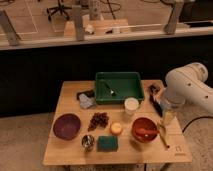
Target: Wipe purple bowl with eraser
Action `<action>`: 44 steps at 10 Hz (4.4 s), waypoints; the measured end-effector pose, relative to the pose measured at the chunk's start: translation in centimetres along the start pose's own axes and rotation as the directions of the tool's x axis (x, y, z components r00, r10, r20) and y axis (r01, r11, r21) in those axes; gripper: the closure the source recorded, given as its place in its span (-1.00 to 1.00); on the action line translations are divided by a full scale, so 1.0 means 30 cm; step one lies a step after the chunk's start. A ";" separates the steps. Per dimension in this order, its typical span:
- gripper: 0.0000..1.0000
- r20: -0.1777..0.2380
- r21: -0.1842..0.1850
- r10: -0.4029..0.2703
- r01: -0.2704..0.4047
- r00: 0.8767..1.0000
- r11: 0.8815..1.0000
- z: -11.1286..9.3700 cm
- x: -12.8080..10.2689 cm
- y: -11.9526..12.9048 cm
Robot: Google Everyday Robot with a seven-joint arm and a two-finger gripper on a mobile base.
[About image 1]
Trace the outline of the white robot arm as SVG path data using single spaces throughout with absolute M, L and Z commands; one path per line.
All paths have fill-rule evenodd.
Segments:
M 163 110 L 182 107 L 188 100 L 213 114 L 213 88 L 205 84 L 207 78 L 208 70 L 199 62 L 169 71 L 160 98 Z

